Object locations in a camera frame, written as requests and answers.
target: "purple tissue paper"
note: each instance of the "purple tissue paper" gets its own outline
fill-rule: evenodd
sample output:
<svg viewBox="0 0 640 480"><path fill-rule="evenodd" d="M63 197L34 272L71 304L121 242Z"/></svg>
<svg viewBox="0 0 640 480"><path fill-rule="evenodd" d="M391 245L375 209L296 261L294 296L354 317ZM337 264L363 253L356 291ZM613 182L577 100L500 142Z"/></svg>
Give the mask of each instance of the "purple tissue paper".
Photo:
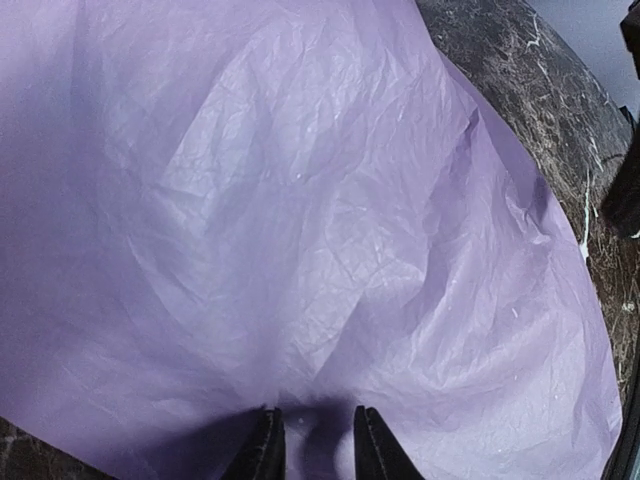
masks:
<svg viewBox="0 0 640 480"><path fill-rule="evenodd" d="M354 477L597 478L598 299L533 161L412 0L24 0L0 18L0 415L122 479L216 478L254 410Z"/></svg>

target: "crumpled purple paper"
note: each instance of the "crumpled purple paper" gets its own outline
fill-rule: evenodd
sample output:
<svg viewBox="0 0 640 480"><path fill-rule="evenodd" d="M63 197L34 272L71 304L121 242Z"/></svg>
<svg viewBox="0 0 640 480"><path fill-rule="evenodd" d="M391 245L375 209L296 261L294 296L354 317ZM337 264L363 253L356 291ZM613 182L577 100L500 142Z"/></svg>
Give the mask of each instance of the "crumpled purple paper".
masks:
<svg viewBox="0 0 640 480"><path fill-rule="evenodd" d="M411 0L4 2L0 415L122 479L216 477L253 409L353 478L596 478L620 404L532 160Z"/></svg>

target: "dark marble surface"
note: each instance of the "dark marble surface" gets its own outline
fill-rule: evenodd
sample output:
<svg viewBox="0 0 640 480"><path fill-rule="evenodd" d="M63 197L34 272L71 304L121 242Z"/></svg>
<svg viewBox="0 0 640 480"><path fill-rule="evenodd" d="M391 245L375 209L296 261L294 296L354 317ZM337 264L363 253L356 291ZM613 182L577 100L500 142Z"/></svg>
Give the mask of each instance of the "dark marble surface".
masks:
<svg viewBox="0 0 640 480"><path fill-rule="evenodd" d="M582 62L522 0L418 4L438 48L509 123L565 209L597 288L624 401L638 335L640 244L612 238L597 207L626 151L629 126ZM0 418L0 478L109 477Z"/></svg>

